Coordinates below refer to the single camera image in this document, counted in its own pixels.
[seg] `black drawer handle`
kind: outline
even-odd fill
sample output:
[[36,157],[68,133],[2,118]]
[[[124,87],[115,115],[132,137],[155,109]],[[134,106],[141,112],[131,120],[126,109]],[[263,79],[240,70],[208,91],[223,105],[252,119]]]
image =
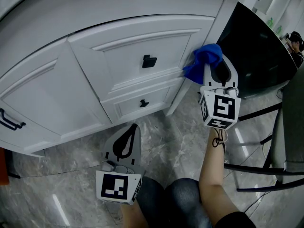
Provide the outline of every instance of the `black drawer handle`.
[[149,102],[145,102],[144,100],[141,100],[141,105],[140,105],[140,107],[146,107],[148,104],[149,104]]
[[144,55],[142,67],[143,68],[154,67],[156,60],[157,57],[150,57],[150,55]]
[[3,126],[9,128],[9,129],[11,129],[11,130],[13,130],[13,131],[16,131],[17,128],[21,129],[23,126],[26,125],[25,123],[21,123],[20,125],[18,125],[18,124],[13,123],[13,122],[10,121],[9,119],[5,118],[5,116],[4,116],[4,110],[3,110],[2,108],[0,108],[0,113],[1,113],[2,119],[3,119],[5,122],[7,122],[8,124],[14,126],[14,128],[13,128],[12,126],[10,126],[10,125],[7,125],[6,123],[4,123],[4,122],[2,122],[2,121],[0,121],[0,124],[2,124]]

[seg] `dark pants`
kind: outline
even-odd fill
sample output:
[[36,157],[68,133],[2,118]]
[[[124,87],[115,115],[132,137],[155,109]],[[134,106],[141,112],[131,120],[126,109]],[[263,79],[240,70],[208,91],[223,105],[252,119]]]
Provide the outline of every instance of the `dark pants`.
[[198,181],[178,179],[165,190],[148,177],[142,181],[136,199],[149,227],[211,227],[200,201]]

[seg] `person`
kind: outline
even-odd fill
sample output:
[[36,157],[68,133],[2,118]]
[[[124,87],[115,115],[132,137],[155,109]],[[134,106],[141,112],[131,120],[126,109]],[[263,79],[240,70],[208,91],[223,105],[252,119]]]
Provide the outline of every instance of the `person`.
[[121,205],[124,228],[226,228],[256,226],[223,189],[226,135],[211,128],[199,181],[182,178],[165,190],[147,177],[132,206]]
[[293,58],[296,67],[299,68],[304,62],[304,57],[302,54],[302,51],[304,50],[304,41],[302,40],[300,34],[296,31],[291,33],[288,39],[290,40],[288,45],[292,51],[290,55]]

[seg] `black television screen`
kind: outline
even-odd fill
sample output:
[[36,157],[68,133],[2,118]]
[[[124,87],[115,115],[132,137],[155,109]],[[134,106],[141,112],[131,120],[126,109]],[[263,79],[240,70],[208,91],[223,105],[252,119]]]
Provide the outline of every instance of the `black television screen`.
[[265,92],[291,79],[297,71],[279,37],[240,2],[217,44],[238,73],[239,97]]

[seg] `marble floor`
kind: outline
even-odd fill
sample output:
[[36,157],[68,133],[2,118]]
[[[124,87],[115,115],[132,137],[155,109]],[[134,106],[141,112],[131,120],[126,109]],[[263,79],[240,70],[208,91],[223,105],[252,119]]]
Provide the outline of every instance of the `marble floor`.
[[[177,178],[198,180],[209,129],[204,127],[198,105],[198,87],[193,85],[173,115],[162,112],[142,117],[142,166],[146,175],[164,187]],[[240,115],[280,102],[276,91],[242,100]],[[269,150],[258,142],[274,125],[276,112],[237,123],[229,129],[225,158],[228,163],[261,167]],[[119,206],[95,196],[95,171],[100,169],[106,139],[126,124],[81,139],[45,149],[45,158],[14,153],[11,168],[21,179],[10,178],[0,187],[0,219],[10,228],[119,228]],[[272,176],[225,170],[224,188],[235,205],[245,211],[262,193],[238,193],[237,187],[263,187]],[[248,211],[258,228],[275,227],[294,189],[272,192]]]

